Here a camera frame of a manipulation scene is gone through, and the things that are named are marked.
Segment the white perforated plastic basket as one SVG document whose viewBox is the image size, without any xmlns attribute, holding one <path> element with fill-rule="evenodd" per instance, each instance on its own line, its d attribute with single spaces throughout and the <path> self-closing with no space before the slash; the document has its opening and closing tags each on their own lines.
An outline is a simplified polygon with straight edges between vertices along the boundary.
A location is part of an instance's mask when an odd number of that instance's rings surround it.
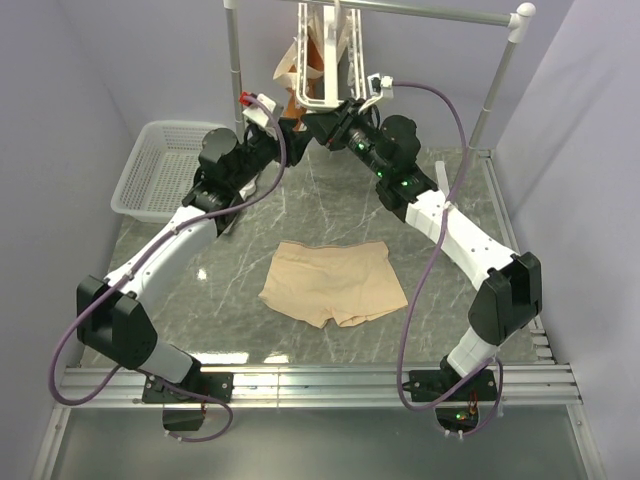
<svg viewBox="0 0 640 480">
<path fill-rule="evenodd" d="M 167 223 L 193 185 L 204 137 L 218 127 L 179 120 L 146 124 L 118 180 L 111 209 L 140 222 Z"/>
</svg>

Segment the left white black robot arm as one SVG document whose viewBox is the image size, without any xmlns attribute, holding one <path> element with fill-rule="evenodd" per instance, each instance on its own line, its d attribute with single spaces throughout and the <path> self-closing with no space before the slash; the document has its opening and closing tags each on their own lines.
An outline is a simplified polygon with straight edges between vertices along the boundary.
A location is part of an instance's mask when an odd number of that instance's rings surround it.
<svg viewBox="0 0 640 480">
<path fill-rule="evenodd" d="M 244 138 L 227 128 L 202 140 L 193 185 L 169 222 L 142 250 L 105 279 L 86 277 L 77 288 L 78 340 L 114 361 L 166 381 L 178 401 L 211 390 L 200 362 L 160 339 L 152 318 L 175 277 L 235 220 L 241 191 L 270 163 L 294 166 L 312 139 L 292 119 L 269 135 L 256 125 Z"/>
</svg>

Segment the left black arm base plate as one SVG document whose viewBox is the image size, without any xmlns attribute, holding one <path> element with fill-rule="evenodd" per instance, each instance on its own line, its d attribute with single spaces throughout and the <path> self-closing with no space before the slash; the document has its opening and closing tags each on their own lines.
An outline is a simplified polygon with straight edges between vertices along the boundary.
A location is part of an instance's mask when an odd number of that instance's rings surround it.
<svg viewBox="0 0 640 480">
<path fill-rule="evenodd" d="M 174 384 L 157 376 L 148 376 L 142 392 L 143 404 L 209 403 L 210 398 L 229 403 L 234 387 L 231 372 L 200 372 L 194 382 Z"/>
</svg>

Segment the white clip drying hanger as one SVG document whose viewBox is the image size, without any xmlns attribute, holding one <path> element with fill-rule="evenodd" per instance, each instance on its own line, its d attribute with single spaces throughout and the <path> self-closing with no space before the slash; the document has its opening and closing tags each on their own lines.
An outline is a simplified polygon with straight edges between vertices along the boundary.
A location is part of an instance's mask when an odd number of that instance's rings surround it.
<svg viewBox="0 0 640 480">
<path fill-rule="evenodd" d="M 346 89 L 351 97 L 368 97 L 364 68 L 362 15 L 341 1 L 326 5 L 300 2 L 295 37 L 297 103 L 309 112 L 336 108 L 342 102 L 339 66 L 347 64 Z"/>
</svg>

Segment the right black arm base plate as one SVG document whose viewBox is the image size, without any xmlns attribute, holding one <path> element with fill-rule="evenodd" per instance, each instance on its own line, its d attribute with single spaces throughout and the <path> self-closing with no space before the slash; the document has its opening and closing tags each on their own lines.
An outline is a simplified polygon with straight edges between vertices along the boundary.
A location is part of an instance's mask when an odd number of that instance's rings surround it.
<svg viewBox="0 0 640 480">
<path fill-rule="evenodd" d="M 403 390 L 413 402 L 433 402 L 452 389 L 461 378 L 444 370 L 411 370 Z M 494 401 L 498 397 L 497 383 L 492 371 L 484 369 L 453 392 L 447 401 Z"/>
</svg>

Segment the beige underwear shorts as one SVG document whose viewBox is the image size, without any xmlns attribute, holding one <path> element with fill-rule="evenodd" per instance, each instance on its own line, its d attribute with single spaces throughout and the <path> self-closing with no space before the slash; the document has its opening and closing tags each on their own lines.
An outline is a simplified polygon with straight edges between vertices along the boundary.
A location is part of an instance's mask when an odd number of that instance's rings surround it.
<svg viewBox="0 0 640 480">
<path fill-rule="evenodd" d="M 259 298 L 270 309 L 322 329 L 373 321 L 408 305 L 382 241 L 346 247 L 282 242 Z"/>
</svg>

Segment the orange underwear on hanger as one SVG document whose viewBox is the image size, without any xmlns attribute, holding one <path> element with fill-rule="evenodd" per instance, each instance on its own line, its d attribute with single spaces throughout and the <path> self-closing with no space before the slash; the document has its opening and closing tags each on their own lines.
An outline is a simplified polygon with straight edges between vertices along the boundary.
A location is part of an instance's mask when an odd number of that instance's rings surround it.
<svg viewBox="0 0 640 480">
<path fill-rule="evenodd" d="M 295 52 L 296 45 L 292 44 L 278 64 L 274 72 L 274 79 L 284 85 L 289 93 L 288 104 L 283 116 L 296 118 L 300 121 L 300 117 L 306 112 L 306 109 L 296 100 L 291 83 L 291 80 L 294 79 L 293 74 L 297 72 Z M 309 98 L 316 98 L 318 82 L 324 75 L 324 60 L 322 52 L 318 49 L 314 39 L 310 39 L 307 44 L 307 73 L 307 95 Z"/>
</svg>

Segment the aluminium mounting rail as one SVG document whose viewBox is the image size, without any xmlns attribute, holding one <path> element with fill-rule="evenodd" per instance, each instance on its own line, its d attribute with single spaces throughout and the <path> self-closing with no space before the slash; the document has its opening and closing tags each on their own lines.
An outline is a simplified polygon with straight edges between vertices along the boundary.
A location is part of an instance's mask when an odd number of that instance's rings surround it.
<svg viewBox="0 0 640 480">
<path fill-rule="evenodd" d="M 109 373 L 106 368 L 67 368 L 60 393 L 70 399 L 91 393 Z M 206 373 L 230 372 L 230 406 L 256 408 L 403 407 L 391 364 L 293 366 L 264 364 L 204 367 Z M 120 370 L 90 402 L 89 408 L 151 408 L 142 404 L 145 377 Z M 501 404 L 505 406 L 579 405 L 582 397 L 567 365 L 528 364 L 504 367 Z"/>
</svg>

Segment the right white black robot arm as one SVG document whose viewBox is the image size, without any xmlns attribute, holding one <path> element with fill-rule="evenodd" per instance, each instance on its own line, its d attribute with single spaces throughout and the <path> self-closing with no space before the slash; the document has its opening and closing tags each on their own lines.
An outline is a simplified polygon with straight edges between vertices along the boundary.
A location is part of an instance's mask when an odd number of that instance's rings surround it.
<svg viewBox="0 0 640 480">
<path fill-rule="evenodd" d="M 517 254 L 460 212 L 448 194 L 418 166 L 421 143 L 415 122 L 392 115 L 375 125 L 362 102 L 347 100 L 336 109 L 303 115 L 319 144 L 347 149 L 376 174 L 384 207 L 432 240 L 471 281 L 476 296 L 469 327 L 446 355 L 431 383 L 428 402 L 460 400 L 500 347 L 542 308 L 541 263 L 530 252 Z"/>
</svg>

